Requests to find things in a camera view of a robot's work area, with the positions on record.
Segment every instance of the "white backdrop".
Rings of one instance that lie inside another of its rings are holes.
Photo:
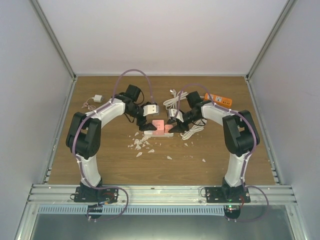
[[[39,0],[76,74],[247,74],[286,0]]]
[[[29,1],[0,1],[0,239],[48,166],[71,77]]]
[[[283,184],[320,236],[319,0],[299,0],[252,76]]]

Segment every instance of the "wooden tabletop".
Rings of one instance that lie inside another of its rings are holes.
[[[113,76],[78,78],[56,149],[49,178],[50,184],[79,184],[81,177],[78,164],[65,143],[72,117],[76,112],[88,112],[82,105],[96,94],[105,97],[103,103],[109,100],[117,78]],[[148,122],[152,119],[167,121],[167,111],[163,102],[172,97],[170,89],[178,92],[190,83],[202,84],[211,93],[232,99],[231,108],[234,110],[249,110],[261,141],[249,160],[245,175],[246,183],[275,184],[258,120],[243,77],[152,76],[150,80],[154,99],[160,106],[160,115],[148,117]],[[149,87],[142,76],[124,77],[116,92],[125,92],[129,84],[142,89],[145,101],[150,101]],[[186,91],[198,91],[201,96],[205,94],[204,90],[197,86],[189,87]],[[89,103],[96,107],[103,104],[93,101]],[[186,100],[181,102],[181,110],[190,110]],[[222,183],[229,163],[229,152],[225,146],[222,126],[209,120],[203,131],[188,140],[182,140],[178,133],[170,138],[153,137],[148,140],[149,149],[143,147],[141,150],[135,150],[128,146],[134,143],[134,139],[143,137],[142,132],[135,136],[138,131],[136,122],[130,123],[124,115],[112,120],[102,129],[97,164],[104,184],[220,185]],[[150,149],[154,149],[154,152],[148,153]],[[142,155],[136,157],[138,152],[142,152]]]

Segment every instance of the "purple cable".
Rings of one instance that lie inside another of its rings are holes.
[[[254,219],[248,219],[248,220],[241,220],[241,219],[240,219],[240,220],[237,220],[237,222],[249,223],[249,222],[254,222],[254,221],[256,221],[256,220],[260,220],[260,219],[264,218],[264,217],[267,215],[268,211],[269,211],[269,200],[268,200],[267,195],[266,195],[259,187],[257,187],[257,186],[247,186],[247,187],[246,187],[246,186],[245,186],[245,183],[244,183],[244,181],[243,181],[243,177],[244,177],[245,169],[246,169],[246,165],[247,165],[247,159],[248,159],[248,157],[256,150],[256,147],[257,147],[257,137],[256,137],[256,134],[255,134],[255,131],[254,131],[253,127],[252,127],[251,124],[248,122],[248,120],[247,120],[244,116],[242,116],[241,114],[239,114],[237,111],[234,111],[234,110],[231,110],[231,109],[228,109],[228,108],[225,108],[225,107],[223,107],[223,106],[220,106],[220,105],[216,104],[216,103],[214,102],[214,100],[212,99],[212,96],[211,96],[211,94],[209,93],[209,90],[208,90],[205,86],[203,86],[203,85],[201,85],[201,84],[199,84],[199,83],[190,83],[190,84],[185,85],[185,86],[181,89],[181,91],[180,91],[180,93],[179,93],[179,96],[178,96],[177,111],[176,111],[176,113],[175,113],[175,115],[174,115],[174,118],[177,117],[178,112],[179,112],[179,110],[180,110],[180,97],[181,97],[181,94],[182,94],[182,92],[184,91],[185,88],[190,87],[190,86],[199,86],[199,87],[203,88],[203,89],[206,91],[206,93],[208,94],[208,96],[209,96],[209,98],[210,98],[210,101],[212,102],[212,104],[213,104],[214,107],[216,107],[217,109],[220,109],[220,110],[222,110],[222,111],[224,111],[224,112],[226,112],[226,113],[229,113],[229,112],[230,112],[231,114],[237,115],[237,116],[240,117],[240,118],[245,122],[245,124],[248,126],[249,131],[250,131],[250,133],[252,134],[252,137],[253,137],[253,147],[252,147],[251,151],[250,151],[247,155],[245,155],[245,157],[244,157],[244,162],[243,162],[243,165],[242,165],[242,168],[241,168],[241,173],[240,173],[240,181],[241,181],[241,184],[242,184],[242,187],[243,187],[243,190],[244,190],[244,191],[246,191],[247,188],[255,188],[255,189],[258,189],[258,190],[263,194],[263,196],[265,197],[265,200],[266,200],[266,211],[265,211],[264,214],[263,214],[262,216],[260,216],[260,217],[257,217],[257,218],[254,218]]]
[[[80,123],[76,133],[75,133],[75,136],[74,136],[74,140],[73,140],[73,144],[72,144],[72,154],[73,156],[78,160],[79,162],[79,168],[80,168],[80,173],[81,173],[81,177],[84,179],[84,181],[88,184],[88,186],[92,189],[96,189],[96,190],[106,190],[106,189],[118,189],[118,190],[121,190],[125,193],[125,196],[126,196],[126,204],[123,208],[123,210],[116,216],[113,216],[113,217],[110,217],[110,218],[106,218],[106,219],[102,219],[102,220],[99,220],[100,221],[108,221],[108,220],[112,220],[112,219],[115,219],[115,218],[118,218],[120,217],[122,214],[124,214],[124,212],[127,210],[128,208],[128,204],[129,204],[129,195],[127,193],[127,191],[125,189],[123,189],[122,187],[118,187],[118,186],[106,186],[106,187],[96,187],[96,186],[93,186],[86,178],[85,176],[85,173],[84,173],[84,169],[83,169],[83,164],[82,164],[82,161],[80,159],[80,157],[78,157],[76,155],[76,144],[77,144],[77,140],[78,140],[78,137],[79,137],[79,134],[81,132],[81,129],[82,127],[84,126],[84,124],[88,121],[88,119],[90,119],[92,116],[94,116],[95,114],[101,112],[102,110],[108,108],[114,101],[115,99],[115,95],[116,95],[116,90],[117,90],[117,86],[120,82],[120,80],[122,79],[122,77],[127,74],[128,72],[139,72],[141,73],[145,78],[146,80],[148,81],[148,84],[149,84],[149,91],[150,91],[150,97],[151,97],[151,101],[152,103],[155,102],[154,100],[154,96],[153,96],[153,92],[152,92],[152,86],[151,86],[151,82],[150,82],[150,79],[148,78],[148,76],[141,70],[138,70],[138,69],[129,69],[127,71],[125,71],[124,73],[122,73],[119,78],[117,79],[117,81],[115,82],[115,86],[113,88],[113,94],[112,94],[112,98],[111,98],[111,102],[107,102],[105,103],[104,105],[102,105],[101,107],[99,107],[97,110],[93,111],[93,113],[89,114],[88,116],[85,117],[85,119]]]

